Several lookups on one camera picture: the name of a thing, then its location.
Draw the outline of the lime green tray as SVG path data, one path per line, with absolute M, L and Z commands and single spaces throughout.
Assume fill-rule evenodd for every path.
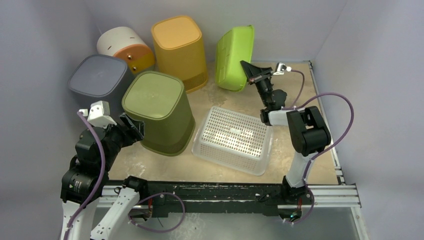
M 218 87 L 232 92 L 245 88 L 246 75 L 240 61 L 251 61 L 254 41 L 253 25 L 233 27 L 219 39 L 214 65 L 214 82 Z

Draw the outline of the olive green mesh basket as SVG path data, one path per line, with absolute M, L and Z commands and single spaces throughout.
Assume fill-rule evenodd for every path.
M 134 121 L 144 122 L 141 144 L 164 156 L 177 156 L 187 147 L 196 121 L 183 82 L 177 77 L 145 71 L 135 77 L 121 105 Z

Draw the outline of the white mesh tray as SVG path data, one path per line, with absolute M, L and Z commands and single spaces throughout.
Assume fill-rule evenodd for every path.
M 191 152 L 203 160 L 261 176 L 270 162 L 274 132 L 258 117 L 213 106 L 199 127 Z

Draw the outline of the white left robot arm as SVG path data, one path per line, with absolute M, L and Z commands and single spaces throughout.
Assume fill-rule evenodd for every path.
M 80 110 L 77 115 L 86 125 L 75 144 L 75 156 L 61 179 L 60 198 L 63 209 L 62 240 L 92 240 L 91 224 L 109 181 L 109 174 L 122 148 L 145 137 L 145 122 L 131 119 L 126 113 L 123 124 L 93 126 Z

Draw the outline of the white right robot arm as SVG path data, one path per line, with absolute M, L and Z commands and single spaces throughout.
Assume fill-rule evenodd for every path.
M 331 143 L 331 134 L 316 106 L 286 107 L 287 93 L 274 89 L 274 75 L 293 72 L 282 62 L 276 68 L 259 67 L 240 61 L 246 82 L 258 91 L 264 109 L 260 111 L 261 122 L 266 126 L 287 126 L 295 154 L 288 173 L 283 177 L 280 196 L 288 204 L 294 203 L 307 192 L 307 177 L 313 165 L 312 157 L 321 153 Z

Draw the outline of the grey mesh basket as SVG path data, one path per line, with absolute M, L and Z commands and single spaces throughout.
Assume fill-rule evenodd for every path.
M 97 101 L 106 101 L 110 116 L 117 119 L 124 112 L 122 99 L 134 79 L 124 60 L 94 54 L 78 65 L 68 80 L 68 88 L 79 109 L 88 109 Z

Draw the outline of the orange mesh basket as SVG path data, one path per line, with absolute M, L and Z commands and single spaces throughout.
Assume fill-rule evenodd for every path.
M 189 94 L 208 82 L 203 34 L 187 15 L 178 15 L 151 27 L 156 66 L 161 73 L 180 79 Z

